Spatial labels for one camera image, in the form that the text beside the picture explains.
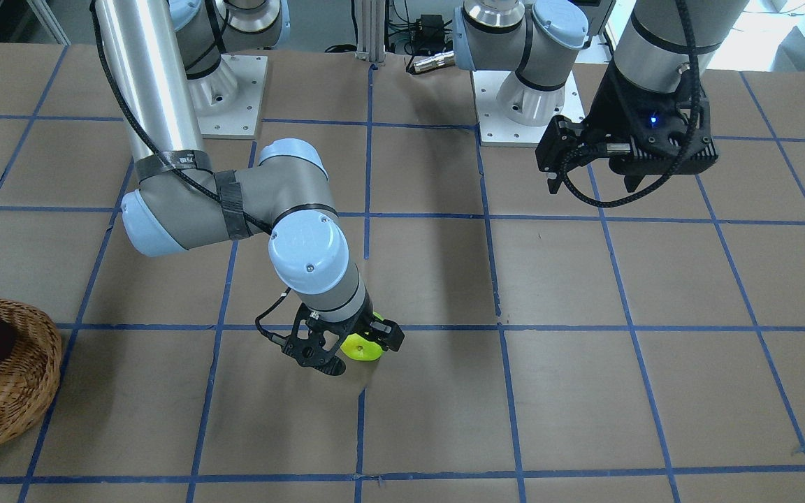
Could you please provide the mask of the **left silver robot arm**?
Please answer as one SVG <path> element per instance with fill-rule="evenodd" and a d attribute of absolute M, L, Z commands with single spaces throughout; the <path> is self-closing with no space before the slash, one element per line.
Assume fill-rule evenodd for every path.
<path fill-rule="evenodd" d="M 718 162 L 702 76 L 744 1 L 637 1 L 584 118 L 553 111 L 590 19 L 572 1 L 464 1 L 451 20 L 457 67 L 505 71 L 501 103 L 517 123 L 540 126 L 537 168 L 550 194 L 618 207 L 675 175 Z"/>

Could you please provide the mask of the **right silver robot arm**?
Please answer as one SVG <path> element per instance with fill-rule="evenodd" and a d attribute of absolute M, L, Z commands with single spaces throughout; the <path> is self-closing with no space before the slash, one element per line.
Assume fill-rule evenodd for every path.
<path fill-rule="evenodd" d="M 289 29 L 284 1 L 92 1 L 96 51 L 130 137 L 137 187 L 121 202 L 131 244 L 150 257 L 264 235 L 281 299 L 300 300 L 289 333 L 260 335 L 305 368 L 397 351 L 402 328 L 374 312 L 342 229 L 326 167 L 301 139 L 273 140 L 230 166 L 213 152 L 255 143 L 266 83 L 244 66 Z"/>

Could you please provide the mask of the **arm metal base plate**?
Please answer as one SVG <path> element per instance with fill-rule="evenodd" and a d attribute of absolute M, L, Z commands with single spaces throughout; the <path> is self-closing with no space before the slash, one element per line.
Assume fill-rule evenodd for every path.
<path fill-rule="evenodd" d="M 480 143 L 490 147 L 536 147 L 550 121 L 585 117 L 573 73 L 552 92 L 527 88 L 511 71 L 473 71 Z"/>
<path fill-rule="evenodd" d="M 255 140 L 263 105 L 268 58 L 229 55 L 210 74 L 189 79 L 199 131 L 205 139 Z"/>

